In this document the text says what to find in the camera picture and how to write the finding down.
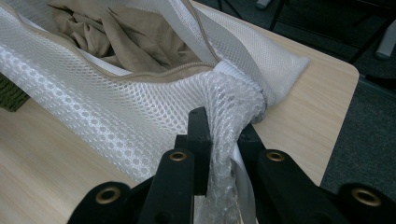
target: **white bag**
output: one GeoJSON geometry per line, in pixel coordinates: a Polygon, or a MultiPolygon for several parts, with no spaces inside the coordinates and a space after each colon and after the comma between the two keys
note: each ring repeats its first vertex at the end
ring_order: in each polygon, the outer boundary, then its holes
{"type": "Polygon", "coordinates": [[[236,140],[287,95],[308,59],[187,0],[97,0],[161,13],[203,62],[164,77],[132,74],[54,35],[47,2],[0,0],[0,72],[137,182],[155,174],[176,135],[186,133],[189,111],[204,106],[212,161],[195,221],[236,223],[241,212],[245,223],[254,223],[236,140]]]}

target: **white fabric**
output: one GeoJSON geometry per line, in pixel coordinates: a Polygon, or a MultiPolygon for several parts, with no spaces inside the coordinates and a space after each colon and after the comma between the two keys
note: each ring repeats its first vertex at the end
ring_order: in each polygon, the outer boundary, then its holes
{"type": "MultiPolygon", "coordinates": [[[[1,2],[55,32],[46,0],[1,2]]],[[[196,14],[177,14],[189,11],[179,1],[170,1],[165,11],[161,1],[99,2],[166,13],[168,22],[179,26],[176,31],[180,37],[193,36],[197,41],[189,44],[184,39],[191,49],[203,52],[202,58],[210,62],[216,58],[223,62],[213,71],[171,83],[109,77],[81,54],[54,42],[56,38],[27,28],[0,8],[0,72],[138,182],[155,174],[161,155],[173,147],[176,135],[186,133],[189,111],[205,106],[213,141],[212,160],[207,197],[197,198],[195,220],[236,223],[239,211],[244,213],[238,201],[245,196],[236,193],[244,189],[236,186],[232,175],[244,173],[243,163],[235,156],[236,140],[248,123],[263,118],[266,107],[288,93],[307,59],[290,54],[219,13],[199,8],[196,14]],[[236,171],[233,159],[239,167],[236,171]]],[[[238,177],[238,186],[244,186],[244,178],[238,177]]],[[[247,216],[248,224],[252,215],[247,216]]]]}

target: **metal grommet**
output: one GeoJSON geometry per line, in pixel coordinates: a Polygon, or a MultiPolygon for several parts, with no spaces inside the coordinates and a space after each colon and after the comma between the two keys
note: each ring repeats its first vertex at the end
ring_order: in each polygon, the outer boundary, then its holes
{"type": "Polygon", "coordinates": [[[184,161],[187,158],[187,154],[184,152],[174,152],[172,153],[169,158],[172,161],[184,161]]]}
{"type": "Polygon", "coordinates": [[[360,203],[364,203],[369,206],[377,207],[381,205],[381,200],[373,194],[370,190],[367,189],[353,189],[352,196],[358,200],[360,203]]]}
{"type": "Polygon", "coordinates": [[[285,156],[278,152],[268,152],[267,153],[267,158],[270,159],[271,161],[283,161],[285,160],[285,156]]]}
{"type": "Polygon", "coordinates": [[[96,202],[107,204],[116,201],[120,197],[120,189],[117,187],[107,187],[96,194],[96,202]]]}

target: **light wood tabletop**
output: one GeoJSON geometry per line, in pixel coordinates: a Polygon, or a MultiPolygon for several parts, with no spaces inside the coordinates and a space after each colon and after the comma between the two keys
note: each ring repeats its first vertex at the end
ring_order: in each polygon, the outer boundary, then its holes
{"type": "MultiPolygon", "coordinates": [[[[267,148],[289,153],[319,184],[356,88],[350,64],[257,28],[311,59],[286,99],[254,127],[267,148]]],[[[93,187],[128,178],[34,100],[0,109],[0,223],[65,223],[93,187]]]]}

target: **black plastic part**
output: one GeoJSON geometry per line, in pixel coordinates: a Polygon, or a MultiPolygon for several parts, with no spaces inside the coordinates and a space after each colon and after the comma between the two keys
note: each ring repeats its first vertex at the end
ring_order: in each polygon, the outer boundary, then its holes
{"type": "Polygon", "coordinates": [[[396,203],[380,191],[362,184],[343,185],[336,195],[336,205],[350,223],[396,223],[396,203]]]}
{"type": "Polygon", "coordinates": [[[280,223],[279,213],[257,174],[259,154],[266,148],[251,124],[241,132],[238,147],[253,187],[257,220],[265,224],[280,223]]]}
{"type": "Polygon", "coordinates": [[[285,152],[262,151],[257,169],[281,223],[348,223],[285,152]]]}
{"type": "Polygon", "coordinates": [[[194,154],[194,194],[206,195],[212,142],[204,107],[190,112],[188,134],[177,136],[175,148],[185,148],[194,154]]]}
{"type": "Polygon", "coordinates": [[[122,223],[125,221],[125,212],[130,188],[122,183],[107,182],[92,189],[75,209],[70,217],[69,224],[80,223],[122,223]],[[120,191],[120,195],[111,203],[106,203],[106,198],[114,195],[114,189],[120,191]],[[101,195],[104,203],[97,202],[97,196],[101,195]]]}
{"type": "Polygon", "coordinates": [[[164,153],[137,223],[192,223],[193,174],[194,155],[188,150],[164,153]]]}

